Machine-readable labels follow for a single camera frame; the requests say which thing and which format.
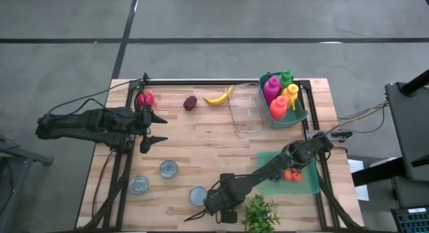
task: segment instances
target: squeeze bottle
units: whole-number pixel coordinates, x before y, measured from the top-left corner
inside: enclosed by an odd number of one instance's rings
[[[267,103],[267,106],[271,105],[271,102],[278,96],[282,86],[280,86],[280,81],[277,76],[272,76],[268,81],[263,85],[263,97]]]
[[[269,114],[275,121],[281,121],[286,116],[288,109],[288,99],[284,96],[278,96],[269,106]]]
[[[294,81],[294,74],[290,70],[284,70],[280,73],[280,85],[287,88]]]
[[[298,98],[298,91],[300,88],[296,84],[290,84],[287,88],[283,89],[282,96],[288,99],[288,107],[295,110],[295,101]]]

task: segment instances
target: green mat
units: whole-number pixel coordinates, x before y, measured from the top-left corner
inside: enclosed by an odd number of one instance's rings
[[[280,152],[259,152],[257,154],[257,165],[256,168],[264,166],[271,159],[277,156]],[[320,191],[319,181],[317,180],[316,174],[316,162],[312,159],[311,163],[307,167],[301,170],[302,180],[297,183],[294,181],[281,180],[278,183],[269,179],[263,181],[258,185],[258,188],[262,195],[274,195],[274,194],[310,194],[318,193]]]

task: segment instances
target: green bottle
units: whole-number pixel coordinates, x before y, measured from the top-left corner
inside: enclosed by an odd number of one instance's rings
[[[290,70],[284,70],[283,72],[280,72],[279,79],[280,85],[285,89],[294,82],[294,74]]]

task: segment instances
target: magenta bottle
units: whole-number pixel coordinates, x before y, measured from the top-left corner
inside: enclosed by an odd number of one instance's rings
[[[263,97],[268,106],[271,105],[271,102],[277,98],[282,86],[280,85],[280,80],[277,76],[272,76],[268,81],[263,85]]]

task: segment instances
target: yellow bottle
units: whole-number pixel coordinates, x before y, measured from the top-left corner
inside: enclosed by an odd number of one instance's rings
[[[298,98],[298,91],[300,88],[296,84],[290,84],[287,88],[283,89],[282,96],[289,98],[288,108],[292,106],[295,110],[295,101]]]

